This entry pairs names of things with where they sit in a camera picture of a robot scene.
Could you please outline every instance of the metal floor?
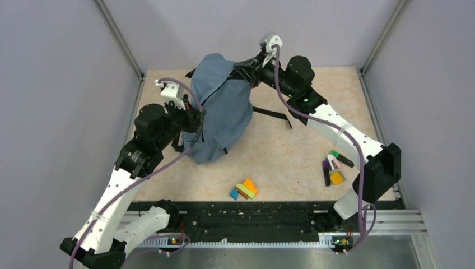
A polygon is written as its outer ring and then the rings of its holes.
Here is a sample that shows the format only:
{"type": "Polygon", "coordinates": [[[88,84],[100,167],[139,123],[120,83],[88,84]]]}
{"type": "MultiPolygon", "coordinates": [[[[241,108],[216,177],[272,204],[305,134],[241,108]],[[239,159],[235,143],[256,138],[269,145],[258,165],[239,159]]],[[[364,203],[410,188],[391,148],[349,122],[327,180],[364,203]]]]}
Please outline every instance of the metal floor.
{"type": "Polygon", "coordinates": [[[123,269],[298,269],[298,268],[384,268],[419,269],[410,236],[370,236],[348,256],[329,249],[185,249],[170,258],[155,252],[136,254],[135,249],[123,269]]]}

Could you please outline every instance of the purple marker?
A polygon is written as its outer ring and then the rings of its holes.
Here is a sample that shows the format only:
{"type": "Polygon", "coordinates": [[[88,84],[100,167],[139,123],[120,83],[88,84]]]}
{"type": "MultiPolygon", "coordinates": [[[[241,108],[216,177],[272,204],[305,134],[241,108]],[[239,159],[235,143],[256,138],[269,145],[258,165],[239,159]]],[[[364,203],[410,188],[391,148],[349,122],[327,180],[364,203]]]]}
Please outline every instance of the purple marker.
{"type": "Polygon", "coordinates": [[[323,175],[325,177],[325,186],[329,187],[332,185],[332,181],[330,180],[330,165],[328,160],[322,161],[323,166],[323,175]]]}

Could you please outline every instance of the gray wall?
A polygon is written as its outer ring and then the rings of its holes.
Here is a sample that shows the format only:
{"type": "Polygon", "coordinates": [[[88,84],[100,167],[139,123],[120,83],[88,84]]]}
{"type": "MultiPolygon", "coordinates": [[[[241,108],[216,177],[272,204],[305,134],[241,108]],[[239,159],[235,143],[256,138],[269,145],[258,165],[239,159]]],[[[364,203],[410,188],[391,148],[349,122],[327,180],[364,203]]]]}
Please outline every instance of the gray wall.
{"type": "Polygon", "coordinates": [[[443,268],[473,268],[475,2],[412,1],[369,73],[443,268]]]}
{"type": "Polygon", "coordinates": [[[105,1],[143,70],[194,68],[208,53],[243,61],[274,31],[282,63],[362,66],[397,0],[105,1]]]}
{"type": "Polygon", "coordinates": [[[0,36],[0,267],[64,269],[137,79],[92,1],[1,1],[0,36]]]}

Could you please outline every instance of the blue block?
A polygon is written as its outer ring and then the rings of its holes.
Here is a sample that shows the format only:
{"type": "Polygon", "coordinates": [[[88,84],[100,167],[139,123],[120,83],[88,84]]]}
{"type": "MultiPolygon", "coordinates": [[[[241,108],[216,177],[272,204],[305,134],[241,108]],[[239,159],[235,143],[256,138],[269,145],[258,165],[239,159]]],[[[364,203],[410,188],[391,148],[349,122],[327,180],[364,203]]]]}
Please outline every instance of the blue block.
{"type": "Polygon", "coordinates": [[[237,198],[239,197],[239,192],[237,189],[232,189],[232,191],[229,193],[229,195],[234,198],[234,200],[237,200],[237,198]]]}

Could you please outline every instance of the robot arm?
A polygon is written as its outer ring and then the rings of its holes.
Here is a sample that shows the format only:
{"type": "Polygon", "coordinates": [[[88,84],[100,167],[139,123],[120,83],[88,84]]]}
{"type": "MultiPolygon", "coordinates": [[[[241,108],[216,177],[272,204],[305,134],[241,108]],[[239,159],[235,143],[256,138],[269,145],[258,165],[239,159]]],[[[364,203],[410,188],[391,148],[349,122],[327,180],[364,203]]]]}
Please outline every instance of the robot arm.
{"type": "Polygon", "coordinates": [[[159,84],[165,99],[165,109],[158,104],[144,106],[134,123],[134,137],[121,149],[109,183],[92,214],[73,238],[65,238],[60,249],[70,256],[79,243],[74,258],[90,269],[120,268],[127,255],[153,233],[178,221],[178,208],[161,200],[150,210],[118,229],[137,191],[144,185],[143,177],[154,171],[163,160],[162,150],[182,131],[197,132],[202,113],[194,109],[183,89],[175,84],[159,84]],[[117,198],[104,212],[103,208],[117,198]]]}
{"type": "MultiPolygon", "coordinates": [[[[247,80],[253,87],[264,82],[276,89],[275,65],[270,59],[274,59],[276,55],[275,45],[281,44],[281,39],[277,35],[267,34],[260,44],[261,52],[252,59],[236,63],[230,76],[247,80]]],[[[279,88],[281,93],[289,97],[286,103],[300,113],[333,123],[341,127],[341,130],[302,117],[291,110],[289,112],[304,125],[317,130],[332,141],[359,168],[360,158],[357,148],[348,137],[342,135],[343,131],[349,133],[358,142],[365,162],[362,205],[374,203],[401,178],[401,150],[393,143],[384,146],[372,140],[348,123],[324,97],[312,88],[311,81],[314,77],[315,73],[306,57],[294,56],[289,60],[285,70],[279,67],[279,88]]],[[[337,221],[348,219],[358,212],[359,186],[358,176],[353,182],[353,188],[334,204],[334,212],[330,213],[337,215],[336,219],[339,219],[337,221]]]]}

